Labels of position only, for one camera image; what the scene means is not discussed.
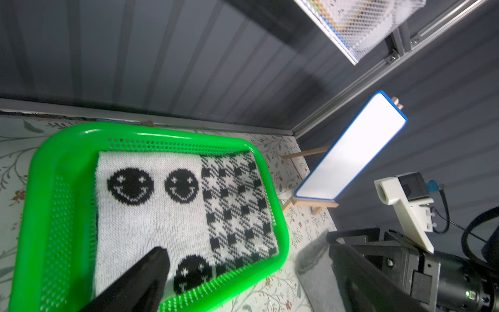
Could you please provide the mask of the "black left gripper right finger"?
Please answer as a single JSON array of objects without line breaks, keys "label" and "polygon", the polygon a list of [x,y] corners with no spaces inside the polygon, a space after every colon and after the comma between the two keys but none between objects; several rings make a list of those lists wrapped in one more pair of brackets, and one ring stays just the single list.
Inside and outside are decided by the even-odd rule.
[{"label": "black left gripper right finger", "polygon": [[329,256],[346,311],[425,311],[354,248],[332,244]]}]

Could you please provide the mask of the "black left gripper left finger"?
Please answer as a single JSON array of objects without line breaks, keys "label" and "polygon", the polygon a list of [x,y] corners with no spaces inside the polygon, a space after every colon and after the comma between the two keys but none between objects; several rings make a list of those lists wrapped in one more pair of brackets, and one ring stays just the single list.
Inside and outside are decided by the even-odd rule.
[{"label": "black left gripper left finger", "polygon": [[82,310],[157,311],[169,270],[168,251],[157,246]]}]

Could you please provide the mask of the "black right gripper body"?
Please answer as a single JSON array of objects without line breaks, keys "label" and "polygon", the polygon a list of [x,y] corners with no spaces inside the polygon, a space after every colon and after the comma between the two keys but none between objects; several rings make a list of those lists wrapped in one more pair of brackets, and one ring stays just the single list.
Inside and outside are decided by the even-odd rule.
[{"label": "black right gripper body", "polygon": [[430,254],[396,231],[332,231],[330,244],[345,244],[370,261],[425,311],[497,311],[498,271],[451,254]]}]

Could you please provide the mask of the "smiley face patterned scarf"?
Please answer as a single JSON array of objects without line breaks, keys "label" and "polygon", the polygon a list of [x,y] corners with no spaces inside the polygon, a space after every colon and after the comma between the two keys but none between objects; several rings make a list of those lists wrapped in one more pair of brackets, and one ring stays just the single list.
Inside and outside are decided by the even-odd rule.
[{"label": "smiley face patterned scarf", "polygon": [[101,152],[96,200],[97,294],[155,247],[170,259],[165,298],[279,253],[250,152]]}]

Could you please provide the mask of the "dark grey scarf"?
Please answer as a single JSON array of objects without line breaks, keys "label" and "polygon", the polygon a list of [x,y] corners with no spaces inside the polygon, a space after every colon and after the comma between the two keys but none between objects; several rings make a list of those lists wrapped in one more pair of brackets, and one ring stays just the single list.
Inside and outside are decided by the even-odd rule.
[{"label": "dark grey scarf", "polygon": [[333,261],[329,257],[328,231],[300,250],[295,258],[295,272],[314,311],[344,311]]}]

